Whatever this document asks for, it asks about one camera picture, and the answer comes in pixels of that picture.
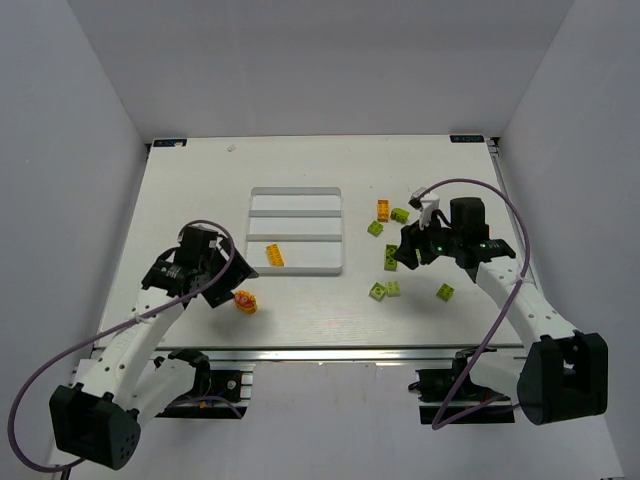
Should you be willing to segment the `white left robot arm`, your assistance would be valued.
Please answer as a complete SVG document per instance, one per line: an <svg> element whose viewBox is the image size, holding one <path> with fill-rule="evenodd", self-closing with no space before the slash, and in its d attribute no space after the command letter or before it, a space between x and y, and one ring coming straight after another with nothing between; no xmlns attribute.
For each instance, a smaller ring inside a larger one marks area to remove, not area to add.
<svg viewBox="0 0 640 480"><path fill-rule="evenodd" d="M60 386L52 394L57 449L119 470L135 452L142 429L158 414L208 400L214 389L207 355L190 348L165 357L153 353L192 300L202 297L210 308L219 307L257 275L224 227L210 221L185 225L177 246L161 253L144 275L132 325L112 333L73 386Z"/></svg>

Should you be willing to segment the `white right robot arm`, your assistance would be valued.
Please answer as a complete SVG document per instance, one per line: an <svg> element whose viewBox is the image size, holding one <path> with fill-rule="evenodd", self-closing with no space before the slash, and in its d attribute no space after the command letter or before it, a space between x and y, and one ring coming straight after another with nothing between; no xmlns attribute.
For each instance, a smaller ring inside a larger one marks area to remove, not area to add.
<svg viewBox="0 0 640 480"><path fill-rule="evenodd" d="M603 414L608 406L608 346L583 333L525 279L524 263L502 239L490 236L485 205L477 197L455 198L443 215L439 198L410 201L420 216L401 230L395 259L411 270L440 257L454 259L499 308L520 339L526 358L504 357L482 342L456 354L448 377L437 383L450 402L482 390L521 407L535 425Z"/></svg>

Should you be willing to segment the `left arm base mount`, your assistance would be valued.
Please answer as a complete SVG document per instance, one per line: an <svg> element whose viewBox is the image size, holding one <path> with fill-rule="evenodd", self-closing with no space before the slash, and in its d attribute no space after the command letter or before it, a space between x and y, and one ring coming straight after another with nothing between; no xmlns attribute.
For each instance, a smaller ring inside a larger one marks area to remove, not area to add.
<svg viewBox="0 0 640 480"><path fill-rule="evenodd" d="M154 368L158 370L166 360L187 363L195 376L192 388L171 402L158 418L241 420L244 417L247 407L241 403L249 399L249 395L242 392L248 386L243 380L244 371L214 368L209 357L195 349L176 349L166 357L156 356Z"/></svg>

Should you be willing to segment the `dark green lego brick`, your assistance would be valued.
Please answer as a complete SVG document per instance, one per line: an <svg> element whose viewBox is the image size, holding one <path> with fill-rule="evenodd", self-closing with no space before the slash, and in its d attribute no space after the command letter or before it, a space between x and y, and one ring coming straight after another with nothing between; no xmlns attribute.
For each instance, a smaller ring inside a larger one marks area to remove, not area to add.
<svg viewBox="0 0 640 480"><path fill-rule="evenodd" d="M390 213L390 219L400 224L406 224L409 219L409 212L402 208L393 208Z"/></svg>

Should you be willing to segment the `yellow lego brick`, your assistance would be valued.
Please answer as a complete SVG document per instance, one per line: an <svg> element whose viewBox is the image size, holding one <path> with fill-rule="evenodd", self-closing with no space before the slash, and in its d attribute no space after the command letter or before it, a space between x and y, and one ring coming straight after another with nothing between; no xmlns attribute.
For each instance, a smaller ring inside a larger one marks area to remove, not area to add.
<svg viewBox="0 0 640 480"><path fill-rule="evenodd" d="M284 267L285 262L278 244L269 244L265 247L269 265L272 267Z"/></svg>

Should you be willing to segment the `orange lego brick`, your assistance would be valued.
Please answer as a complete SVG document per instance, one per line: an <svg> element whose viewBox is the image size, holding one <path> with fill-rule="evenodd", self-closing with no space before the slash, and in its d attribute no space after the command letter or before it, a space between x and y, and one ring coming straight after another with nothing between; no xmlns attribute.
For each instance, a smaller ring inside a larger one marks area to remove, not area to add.
<svg viewBox="0 0 640 480"><path fill-rule="evenodd" d="M390 219L390 204L387 199L379 199L376 207L376 218L378 222L388 222Z"/></svg>

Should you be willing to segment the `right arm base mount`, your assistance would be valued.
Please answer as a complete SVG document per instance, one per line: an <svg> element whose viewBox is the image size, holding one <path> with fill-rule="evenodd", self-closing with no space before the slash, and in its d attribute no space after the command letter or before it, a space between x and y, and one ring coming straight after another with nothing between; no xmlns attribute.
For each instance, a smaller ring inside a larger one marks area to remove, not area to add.
<svg viewBox="0 0 640 480"><path fill-rule="evenodd" d="M420 402L420 423L422 425L431 425L433 423L446 395L474 353L474 349L462 350L455 354L450 367L416 371L418 380L408 386L408 391L418 395ZM454 395L450 405L443 414L442 420L446 420L450 416L455 416L460 412L467 411L494 396L497 396L495 391L476 385L467 378ZM463 418L457 419L454 421L454 424L513 424L515 422L515 408L510 403L508 397L505 397L504 400L505 403L492 403L482 410L472 412Z"/></svg>

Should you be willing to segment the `orange rounded lego piece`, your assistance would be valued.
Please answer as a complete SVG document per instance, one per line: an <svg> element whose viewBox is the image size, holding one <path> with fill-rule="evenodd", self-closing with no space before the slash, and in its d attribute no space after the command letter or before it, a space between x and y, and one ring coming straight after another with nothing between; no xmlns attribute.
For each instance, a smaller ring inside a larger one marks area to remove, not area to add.
<svg viewBox="0 0 640 480"><path fill-rule="evenodd" d="M246 290L234 292L234 303L239 310L248 315L252 315L258 310L255 296Z"/></svg>

